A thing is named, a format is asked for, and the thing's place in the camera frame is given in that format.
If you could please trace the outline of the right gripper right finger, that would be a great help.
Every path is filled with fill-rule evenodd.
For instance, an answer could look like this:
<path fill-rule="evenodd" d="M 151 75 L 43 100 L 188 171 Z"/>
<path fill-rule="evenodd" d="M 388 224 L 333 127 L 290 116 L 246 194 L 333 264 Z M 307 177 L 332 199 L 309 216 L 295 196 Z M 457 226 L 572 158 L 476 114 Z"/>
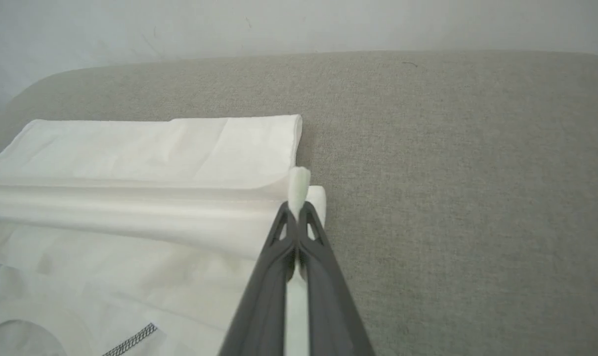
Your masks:
<path fill-rule="evenodd" d="M 297 253 L 307 288 L 309 354 L 374 356 L 368 333 L 317 210 L 299 213 Z"/>

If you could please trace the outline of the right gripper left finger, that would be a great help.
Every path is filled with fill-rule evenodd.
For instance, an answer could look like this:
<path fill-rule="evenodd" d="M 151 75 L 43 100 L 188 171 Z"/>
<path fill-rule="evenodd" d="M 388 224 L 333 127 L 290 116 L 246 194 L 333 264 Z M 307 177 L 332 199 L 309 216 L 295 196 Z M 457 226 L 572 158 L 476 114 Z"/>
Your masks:
<path fill-rule="evenodd" d="M 283 356 L 286 286 L 295 269 L 297 221 L 282 203 L 227 330 L 220 356 Z"/>

